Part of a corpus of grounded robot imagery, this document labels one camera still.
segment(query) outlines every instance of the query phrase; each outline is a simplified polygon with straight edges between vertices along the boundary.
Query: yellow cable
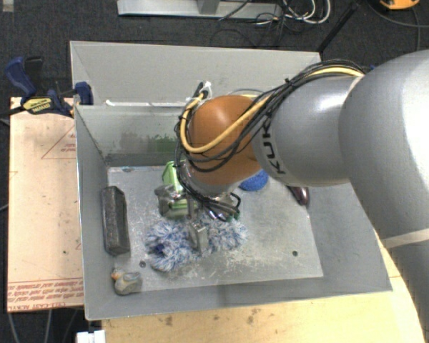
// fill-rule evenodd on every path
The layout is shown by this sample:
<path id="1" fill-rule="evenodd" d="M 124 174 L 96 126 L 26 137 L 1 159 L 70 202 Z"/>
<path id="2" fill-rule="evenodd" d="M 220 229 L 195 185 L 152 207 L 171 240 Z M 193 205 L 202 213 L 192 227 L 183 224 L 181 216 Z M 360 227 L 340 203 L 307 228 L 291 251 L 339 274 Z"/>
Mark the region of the yellow cable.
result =
<path id="1" fill-rule="evenodd" d="M 313 75 L 318 75 L 318 74 L 326 74 L 326 73 L 347 74 L 347 75 L 351 75 L 351 76 L 363 76 L 364 75 L 363 73 L 361 73 L 359 71 L 356 71 L 354 69 L 349 69 L 346 67 L 329 67 L 326 69 L 321 69 L 321 70 L 315 71 L 308 76 L 313 76 Z M 237 121 L 235 121 L 233 124 L 231 124 L 229 127 L 227 127 L 224 130 L 224 132 L 222 132 L 216 139 L 212 140 L 208 144 L 201 146 L 201 147 L 192 147 L 191 145 L 189 145 L 189 143 L 187 142 L 187 139 L 186 139 L 187 114 L 192 110 L 192 108 L 194 108 L 200 102 L 200 100 L 202 99 L 202 95 L 200 95 L 198 98 L 194 98 L 194 101 L 192 101 L 191 103 L 189 103 L 187 105 L 187 107 L 184 110 L 184 113 L 182 115 L 182 118 L 181 118 L 181 124 L 179 127 L 179 136 L 181 138 L 182 146 L 186 149 L 186 151 L 192 152 L 193 154 L 201 154 L 203 152 L 206 152 L 206 151 L 212 149 L 213 147 L 218 145 L 222 140 L 224 140 L 227 136 L 229 136 L 240 125 L 240 123 L 245 118 L 247 118 L 251 114 L 254 114 L 260 107 L 262 107 L 265 104 L 265 102 L 269 99 L 269 97 L 270 96 L 268 96 L 268 97 L 264 98 L 262 101 L 259 101 L 258 103 L 256 103 L 248 111 L 246 111 Z"/>
<path id="2" fill-rule="evenodd" d="M 347 67 L 328 67 L 326 69 L 321 69 L 321 70 L 315 71 L 308 76 L 313 76 L 313 75 L 318 75 L 318 74 L 326 74 L 326 73 L 347 74 L 347 75 L 351 75 L 351 76 L 363 76 L 364 75 L 362 72 L 359 72 L 359 71 L 356 71 L 353 69 L 349 69 Z"/>
<path id="3" fill-rule="evenodd" d="M 240 116 L 240 118 L 235 121 L 233 124 L 231 124 L 229 127 L 227 127 L 224 132 L 222 132 L 216 139 L 212 140 L 211 142 L 209 142 L 208 144 L 201 146 L 201 147 L 192 147 L 191 145 L 189 145 L 189 143 L 186 140 L 186 113 L 189 113 L 190 110 L 192 110 L 192 108 L 195 106 L 195 104 L 198 101 L 193 101 L 191 102 L 186 110 L 184 111 L 182 118 L 181 118 L 181 125 L 179 127 L 179 136 L 181 137 L 181 143 L 183 145 L 183 147 L 189 151 L 192 152 L 193 154 L 201 154 L 202 152 L 206 152 L 210 149 L 212 149 L 213 147 L 215 147 L 216 145 L 218 145 L 222 140 L 224 140 L 227 136 L 229 136 L 239 125 L 240 123 L 246 119 L 248 116 L 250 116 L 251 114 L 255 113 L 261 106 L 263 106 L 267 99 L 269 99 L 269 97 L 267 96 L 266 98 L 264 98 L 262 101 L 259 101 L 258 103 L 256 103 L 254 106 L 252 106 L 248 111 L 246 111 L 242 116 Z"/>

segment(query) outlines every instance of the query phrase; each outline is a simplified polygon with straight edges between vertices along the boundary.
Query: black pole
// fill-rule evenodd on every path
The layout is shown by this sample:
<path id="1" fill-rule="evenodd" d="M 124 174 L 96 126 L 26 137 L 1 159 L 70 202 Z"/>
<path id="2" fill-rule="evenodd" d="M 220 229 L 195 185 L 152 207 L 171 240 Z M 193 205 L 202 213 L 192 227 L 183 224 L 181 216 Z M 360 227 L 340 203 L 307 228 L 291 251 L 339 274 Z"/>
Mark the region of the black pole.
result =
<path id="1" fill-rule="evenodd" d="M 336 25 L 332 28 L 332 30 L 329 32 L 329 34 L 326 36 L 324 41 L 320 44 L 320 46 L 317 48 L 317 52 L 324 52 L 327 46 L 329 46 L 329 43 L 334 39 L 334 37 L 337 35 L 337 33 L 343 28 L 347 20 L 354 14 L 356 10 L 358 10 L 359 5 L 364 0 L 355 0 L 351 3 L 351 5 L 345 10 L 345 12 L 342 14 L 340 19 L 338 19 L 338 22 Z"/>
<path id="2" fill-rule="evenodd" d="M 17 108 L 10 109 L 8 111 L 0 113 L 0 119 L 3 119 L 4 117 L 11 116 L 11 115 L 16 114 L 16 113 L 20 113 L 22 111 L 25 111 L 25 109 L 22 108 L 21 106 L 18 106 Z"/>

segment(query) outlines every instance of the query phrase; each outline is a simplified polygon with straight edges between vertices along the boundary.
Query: black carpet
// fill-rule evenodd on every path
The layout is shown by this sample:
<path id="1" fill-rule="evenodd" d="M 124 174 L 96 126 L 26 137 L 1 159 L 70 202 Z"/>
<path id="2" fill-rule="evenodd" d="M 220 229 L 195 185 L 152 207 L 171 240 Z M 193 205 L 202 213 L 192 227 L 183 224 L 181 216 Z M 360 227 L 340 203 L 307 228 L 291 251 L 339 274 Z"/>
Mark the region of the black carpet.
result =
<path id="1" fill-rule="evenodd" d="M 4 76 L 4 67 L 15 56 L 42 56 L 44 86 L 54 87 L 58 81 L 63 91 L 69 89 L 71 81 L 71 40 L 316 51 L 352 1 L 331 0 L 332 13 L 324 24 L 309 26 L 290 22 L 279 37 L 279 30 L 268 31 L 265 26 L 258 28 L 235 19 L 118 17 L 117 0 L 14 0 L 14 13 L 3 12 L 3 0 L 0 0 L 0 111 L 8 109 L 10 96 L 21 96 Z M 428 25 L 429 0 L 421 0 L 415 13 L 420 24 Z M 411 11 L 391 12 L 388 16 L 416 24 Z M 361 66 L 372 67 L 417 48 L 429 48 L 429 29 L 421 29 L 418 35 L 416 28 L 380 18 L 365 2 L 326 48 L 323 58 L 350 59 Z M 0 124 L 0 206 L 8 203 L 8 169 L 9 129 Z M 7 213 L 2 212 L 0 342 L 13 341 L 5 309 L 6 250 Z M 62 341 L 73 313 L 71 309 L 54 310 L 49 342 Z M 21 342 L 43 342 L 47 316 L 47 312 L 15 315 Z M 71 330 L 88 328 L 82 312 L 78 312 Z"/>

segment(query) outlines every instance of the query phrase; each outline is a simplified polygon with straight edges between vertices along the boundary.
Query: clamp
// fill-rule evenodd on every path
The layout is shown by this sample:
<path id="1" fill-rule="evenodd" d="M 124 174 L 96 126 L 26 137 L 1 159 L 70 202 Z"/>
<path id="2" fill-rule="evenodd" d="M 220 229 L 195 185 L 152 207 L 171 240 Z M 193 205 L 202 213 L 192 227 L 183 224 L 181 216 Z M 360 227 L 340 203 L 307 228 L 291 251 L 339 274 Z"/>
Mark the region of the clamp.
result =
<path id="1" fill-rule="evenodd" d="M 25 62 L 26 68 L 28 64 L 29 71 L 31 71 L 36 78 L 40 74 L 42 63 L 43 61 L 36 57 L 27 59 Z M 6 65 L 5 75 L 16 88 L 24 92 L 24 95 L 21 98 L 20 106 L 0 113 L 0 119 L 21 111 L 27 111 L 30 114 L 59 114 L 73 118 L 75 104 L 92 105 L 94 103 L 91 87 L 85 81 L 76 83 L 74 89 L 64 93 L 76 95 L 77 101 L 73 106 L 66 103 L 63 96 L 53 89 L 48 90 L 46 96 L 36 96 L 37 89 L 26 73 L 23 57 L 12 59 Z"/>

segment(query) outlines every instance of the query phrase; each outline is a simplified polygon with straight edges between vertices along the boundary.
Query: cardboard sheet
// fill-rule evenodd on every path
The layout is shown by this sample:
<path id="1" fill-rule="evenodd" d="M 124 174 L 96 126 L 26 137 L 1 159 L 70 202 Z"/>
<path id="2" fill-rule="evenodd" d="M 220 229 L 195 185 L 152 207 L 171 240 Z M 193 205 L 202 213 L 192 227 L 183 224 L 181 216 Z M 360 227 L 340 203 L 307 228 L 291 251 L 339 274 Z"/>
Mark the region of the cardboard sheet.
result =
<path id="1" fill-rule="evenodd" d="M 11 116 L 8 312 L 84 303 L 74 131 L 68 117 Z"/>

